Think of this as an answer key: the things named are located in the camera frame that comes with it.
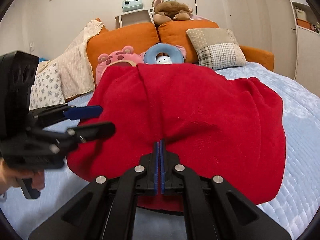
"bed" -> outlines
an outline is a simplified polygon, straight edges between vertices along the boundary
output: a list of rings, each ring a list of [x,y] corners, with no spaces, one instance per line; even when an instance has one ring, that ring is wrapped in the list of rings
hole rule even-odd
[[[280,76],[258,63],[217,71],[228,79],[257,77],[276,91],[284,101],[283,125],[286,133],[286,166],[282,186],[276,198],[258,207],[285,228],[292,239],[306,230],[320,205],[320,99],[304,87]],[[92,93],[69,102],[85,106]],[[49,130],[65,131],[78,121],[64,121]],[[26,200],[20,189],[8,191],[7,202],[1,203],[7,220],[23,239],[88,182],[66,166],[59,171],[46,171],[46,188],[38,200]],[[187,239],[182,216],[137,209],[133,239]]]

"orange sofa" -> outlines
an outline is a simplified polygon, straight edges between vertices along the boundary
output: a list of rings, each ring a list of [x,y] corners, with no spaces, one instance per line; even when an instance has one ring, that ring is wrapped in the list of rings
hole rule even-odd
[[[87,44],[87,55],[92,66],[94,80],[96,80],[99,55],[121,50],[126,45],[132,46],[134,53],[137,54],[147,51],[158,42],[181,45],[187,51],[185,62],[197,63],[198,55],[186,34],[186,30],[193,28],[219,28],[219,26],[211,21],[172,21],[160,25],[158,29],[152,23],[129,25],[113,31],[108,31],[103,27],[101,32],[92,37]],[[273,71],[273,53],[247,46],[240,46],[240,48],[247,61],[258,62]]]

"patchwork pillow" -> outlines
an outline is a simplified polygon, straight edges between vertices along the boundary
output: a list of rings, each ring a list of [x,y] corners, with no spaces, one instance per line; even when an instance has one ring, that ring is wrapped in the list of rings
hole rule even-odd
[[[58,64],[54,63],[36,75],[31,87],[30,110],[64,103]]]
[[[218,70],[246,65],[244,54],[231,30],[197,28],[186,33],[198,54],[200,66]]]

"floral pillow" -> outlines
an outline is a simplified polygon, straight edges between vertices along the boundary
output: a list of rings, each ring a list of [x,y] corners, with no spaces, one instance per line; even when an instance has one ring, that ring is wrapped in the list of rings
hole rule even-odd
[[[36,75],[31,87],[30,110],[64,103],[59,69],[54,63]]]

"pink bear plush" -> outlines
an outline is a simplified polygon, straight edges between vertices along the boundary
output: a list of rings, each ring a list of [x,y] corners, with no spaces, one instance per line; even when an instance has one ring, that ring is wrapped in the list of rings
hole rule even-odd
[[[133,47],[125,46],[122,50],[112,52],[110,55],[101,54],[98,58],[100,63],[96,69],[96,83],[99,84],[101,77],[107,67],[112,65],[135,67],[138,63],[143,63],[143,56],[145,52],[140,55],[133,53]]]

